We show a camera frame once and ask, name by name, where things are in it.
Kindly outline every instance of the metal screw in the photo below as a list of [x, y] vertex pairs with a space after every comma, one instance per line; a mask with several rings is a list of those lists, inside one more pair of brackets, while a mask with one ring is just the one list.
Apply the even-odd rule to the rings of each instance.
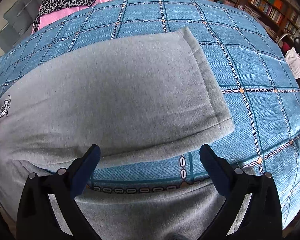
[[270, 172], [265, 172], [265, 176], [266, 176], [267, 178], [269, 178], [269, 179], [272, 178], [272, 174], [271, 174]]
[[243, 170], [241, 170], [240, 168], [235, 168], [235, 169], [234, 169], [234, 172], [235, 172], [236, 174], [241, 175], [241, 174], [243, 173]]
[[61, 169], [59, 169], [58, 171], [57, 171], [57, 173], [59, 174], [59, 175], [63, 175], [63, 174], [65, 174], [66, 173], [66, 169], [65, 168], [61, 168]]
[[32, 173], [29, 174], [28, 178], [33, 179], [35, 176], [36, 176], [36, 174], [34, 172], [32, 172]]

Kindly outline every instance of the red cloth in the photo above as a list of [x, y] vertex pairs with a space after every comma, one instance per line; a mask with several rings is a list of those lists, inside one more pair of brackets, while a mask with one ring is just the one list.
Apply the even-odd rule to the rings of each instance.
[[290, 49], [291, 49], [290, 46], [287, 43], [283, 42], [283, 46], [282, 46], [283, 52], [286, 54], [287, 51]]

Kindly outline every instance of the blue plaid bedspread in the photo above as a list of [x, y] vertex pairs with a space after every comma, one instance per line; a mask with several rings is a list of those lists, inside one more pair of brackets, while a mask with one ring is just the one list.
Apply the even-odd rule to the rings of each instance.
[[[38, 65], [74, 49], [185, 26], [201, 44], [234, 119], [235, 131], [211, 147], [230, 163], [273, 174], [287, 226], [300, 209], [300, 90], [279, 47], [245, 12], [207, 0], [98, 4], [46, 26], [0, 57], [0, 96]], [[137, 194], [206, 177], [195, 150], [163, 161], [96, 169], [91, 187]]]

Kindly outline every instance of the logo patch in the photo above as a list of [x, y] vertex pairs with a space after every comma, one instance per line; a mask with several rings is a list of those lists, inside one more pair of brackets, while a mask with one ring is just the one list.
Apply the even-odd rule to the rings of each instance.
[[9, 100], [5, 100], [3, 105], [0, 108], [0, 118], [3, 116], [8, 116], [9, 108], [10, 108], [10, 102], [11, 102], [11, 97], [8, 95]]

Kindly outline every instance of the wooden bookshelf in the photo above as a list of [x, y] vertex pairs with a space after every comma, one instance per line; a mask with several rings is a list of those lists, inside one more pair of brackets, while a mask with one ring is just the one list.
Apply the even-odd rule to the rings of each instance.
[[[295, 37], [300, 37], [300, 12], [286, 0], [248, 0], [248, 6], [257, 11], [260, 20], [269, 26], [275, 35], [267, 30], [269, 36], [276, 41], [283, 33], [289, 30]], [[290, 46], [293, 46], [293, 40], [286, 36], [284, 38]]]
[[287, 24], [290, 5], [285, 0], [248, 0], [248, 6], [256, 10], [262, 16], [260, 20], [273, 30], [275, 34], [270, 36], [275, 41]]

